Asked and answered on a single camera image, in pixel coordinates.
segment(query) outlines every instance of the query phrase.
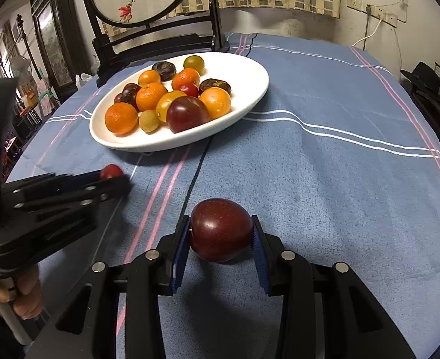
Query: metal screw head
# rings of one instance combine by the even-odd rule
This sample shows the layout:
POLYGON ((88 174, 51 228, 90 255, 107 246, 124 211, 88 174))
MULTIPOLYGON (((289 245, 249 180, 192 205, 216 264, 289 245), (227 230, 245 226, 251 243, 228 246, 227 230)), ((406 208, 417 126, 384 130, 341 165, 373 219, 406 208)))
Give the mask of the metal screw head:
POLYGON ((293 260, 295 259, 295 253, 293 251, 286 250, 281 253, 281 257, 284 260, 293 260))
POLYGON ((338 262, 338 263, 335 265, 335 268, 336 268, 336 270, 339 271, 340 273, 345 273, 345 272, 347 272, 348 270, 350 270, 350 267, 348 267, 348 265, 347 265, 346 263, 343 263, 343 262, 338 262))
POLYGON ((149 250, 145 253, 145 258, 148 260, 157 259, 160 256, 160 253, 157 250, 149 250))
POLYGON ((103 262, 95 262, 92 265, 92 270, 93 270, 93 272, 96 272, 96 273, 104 271, 105 270, 105 263, 103 263, 103 262))

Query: human hand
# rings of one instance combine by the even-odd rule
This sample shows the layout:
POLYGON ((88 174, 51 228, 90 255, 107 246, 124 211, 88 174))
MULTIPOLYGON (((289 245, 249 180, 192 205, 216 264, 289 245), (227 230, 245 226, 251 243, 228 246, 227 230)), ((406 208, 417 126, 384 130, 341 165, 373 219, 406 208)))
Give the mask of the human hand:
MULTIPOLYGON (((13 302, 14 312, 24 320, 38 316, 43 308, 38 266, 34 265, 20 273, 15 277, 15 282, 18 297, 13 302)), ((0 302, 9 300, 9 293, 0 282, 0 302)))

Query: white oval plate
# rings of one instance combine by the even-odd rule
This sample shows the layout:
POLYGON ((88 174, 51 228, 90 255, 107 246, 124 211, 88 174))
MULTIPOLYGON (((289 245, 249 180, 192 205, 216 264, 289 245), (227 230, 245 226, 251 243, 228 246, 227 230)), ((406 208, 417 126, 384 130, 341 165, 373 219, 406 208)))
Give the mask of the white oval plate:
MULTIPOLYGON (((205 139, 230 127, 245 116, 268 89, 269 77, 265 68, 258 62, 241 55, 226 52, 202 52, 178 56, 167 61, 175 65, 178 73, 183 70, 183 61, 189 55, 200 55, 205 61, 205 73, 200 82, 207 78, 216 78, 227 81, 231 85, 231 111, 228 114, 179 133, 171 132, 166 125, 162 125, 154 133, 145 133, 140 128, 124 137, 111 133, 105 126, 105 112, 114 103, 114 97, 121 92, 123 87, 129 82, 137 83, 140 74, 151 69, 149 66, 123 80, 98 103, 90 120, 92 137, 106 147, 137 153, 180 147, 205 139)), ((171 91, 171 81, 166 81, 163 85, 171 91)))

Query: blue tablecloth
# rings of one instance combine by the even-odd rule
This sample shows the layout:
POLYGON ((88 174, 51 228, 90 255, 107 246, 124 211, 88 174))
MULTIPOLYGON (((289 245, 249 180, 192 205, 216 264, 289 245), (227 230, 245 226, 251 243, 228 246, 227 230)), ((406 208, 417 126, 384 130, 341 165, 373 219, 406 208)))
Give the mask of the blue tablecloth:
MULTIPOLYGON (((29 145, 10 180, 116 163, 134 185, 128 199, 102 209, 101 228, 41 264, 47 308, 55 309, 92 261, 128 262, 173 232, 206 152, 187 214, 203 199, 225 197, 310 262, 348 263, 415 355, 429 357, 440 344, 435 134, 396 79, 359 49, 260 34, 229 41, 230 52, 266 68, 270 87, 253 112, 211 141, 152 154, 97 144, 90 114, 142 68, 131 66, 100 89, 87 83, 29 145)), ((209 264, 191 253, 178 294, 159 300, 167 357, 272 358, 281 301, 263 293, 250 254, 209 264)))

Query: red flower embroidery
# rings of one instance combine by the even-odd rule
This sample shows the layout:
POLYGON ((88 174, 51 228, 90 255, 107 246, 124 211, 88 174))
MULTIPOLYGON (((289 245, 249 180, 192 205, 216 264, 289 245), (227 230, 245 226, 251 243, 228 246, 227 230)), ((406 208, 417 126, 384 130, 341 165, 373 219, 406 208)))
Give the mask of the red flower embroidery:
POLYGON ((128 3, 125 7, 118 8, 120 11, 120 21, 125 21, 128 23, 128 21, 132 18, 132 4, 128 3))

